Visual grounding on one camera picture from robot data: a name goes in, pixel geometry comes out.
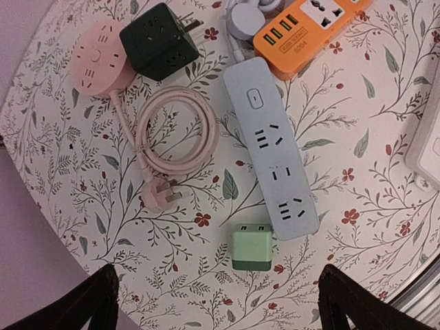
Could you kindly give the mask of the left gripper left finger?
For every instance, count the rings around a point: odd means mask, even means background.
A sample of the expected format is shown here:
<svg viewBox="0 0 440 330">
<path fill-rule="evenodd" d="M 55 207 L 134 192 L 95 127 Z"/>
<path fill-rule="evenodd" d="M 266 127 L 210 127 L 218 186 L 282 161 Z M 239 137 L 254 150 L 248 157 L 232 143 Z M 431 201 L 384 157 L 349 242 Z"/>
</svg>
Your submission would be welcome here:
<svg viewBox="0 0 440 330">
<path fill-rule="evenodd" d="M 56 302 L 7 326 L 14 329 L 115 329 L 119 279 L 107 264 Z"/>
</svg>

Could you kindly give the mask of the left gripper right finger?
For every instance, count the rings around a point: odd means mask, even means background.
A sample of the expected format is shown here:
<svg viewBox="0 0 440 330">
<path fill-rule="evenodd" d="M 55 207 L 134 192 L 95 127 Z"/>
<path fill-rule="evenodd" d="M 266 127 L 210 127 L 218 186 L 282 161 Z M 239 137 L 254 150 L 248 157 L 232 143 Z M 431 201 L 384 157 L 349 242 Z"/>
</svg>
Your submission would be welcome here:
<svg viewBox="0 0 440 330">
<path fill-rule="evenodd" d="M 332 264 L 318 282 L 323 329 L 430 329 L 423 321 L 439 320 L 439 299 L 413 318 L 372 295 Z"/>
</svg>

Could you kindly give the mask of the white multicolour power strip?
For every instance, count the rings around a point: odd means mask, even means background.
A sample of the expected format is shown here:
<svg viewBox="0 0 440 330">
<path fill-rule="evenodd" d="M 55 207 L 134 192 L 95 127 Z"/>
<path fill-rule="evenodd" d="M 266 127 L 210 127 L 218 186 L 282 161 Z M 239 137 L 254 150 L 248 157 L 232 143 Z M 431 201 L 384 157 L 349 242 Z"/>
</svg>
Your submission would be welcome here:
<svg viewBox="0 0 440 330">
<path fill-rule="evenodd" d="M 415 182 L 421 190 L 439 190 L 439 64 L 423 116 L 405 156 L 405 163 L 416 173 Z"/>
</svg>

